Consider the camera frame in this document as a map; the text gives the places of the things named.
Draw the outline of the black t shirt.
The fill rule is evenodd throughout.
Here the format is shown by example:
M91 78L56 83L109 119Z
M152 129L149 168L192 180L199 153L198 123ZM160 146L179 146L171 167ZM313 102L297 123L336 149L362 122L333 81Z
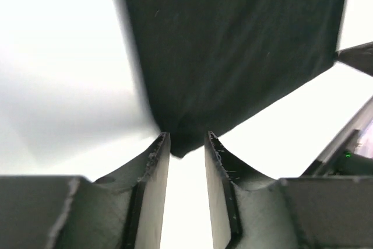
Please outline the black t shirt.
M345 0L125 0L153 118L183 157L330 69Z

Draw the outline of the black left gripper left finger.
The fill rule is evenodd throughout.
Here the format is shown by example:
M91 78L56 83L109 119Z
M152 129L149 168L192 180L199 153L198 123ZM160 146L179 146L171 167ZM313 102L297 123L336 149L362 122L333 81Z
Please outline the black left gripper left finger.
M141 154L89 181L1 177L2 248L159 248L170 159L161 133Z

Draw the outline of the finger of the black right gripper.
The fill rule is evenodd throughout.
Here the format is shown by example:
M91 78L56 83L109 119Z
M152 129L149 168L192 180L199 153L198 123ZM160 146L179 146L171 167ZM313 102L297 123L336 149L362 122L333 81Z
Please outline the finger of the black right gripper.
M373 42L337 52L337 60L365 74L373 75Z

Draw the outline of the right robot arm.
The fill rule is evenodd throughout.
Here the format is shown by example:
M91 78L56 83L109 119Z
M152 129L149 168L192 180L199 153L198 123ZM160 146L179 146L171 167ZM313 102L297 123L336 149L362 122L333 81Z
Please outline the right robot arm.
M337 52L337 60L364 74L372 76L372 42L346 48ZM372 121L372 99L369 99L340 130L320 155L304 171L303 176L329 176L335 174L355 175L343 164L357 147L359 133Z

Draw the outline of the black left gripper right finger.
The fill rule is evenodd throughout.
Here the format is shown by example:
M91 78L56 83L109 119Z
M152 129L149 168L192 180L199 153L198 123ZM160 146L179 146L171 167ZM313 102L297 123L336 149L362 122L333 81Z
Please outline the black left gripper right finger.
M337 151L273 179L205 136L214 248L371 248L372 160Z

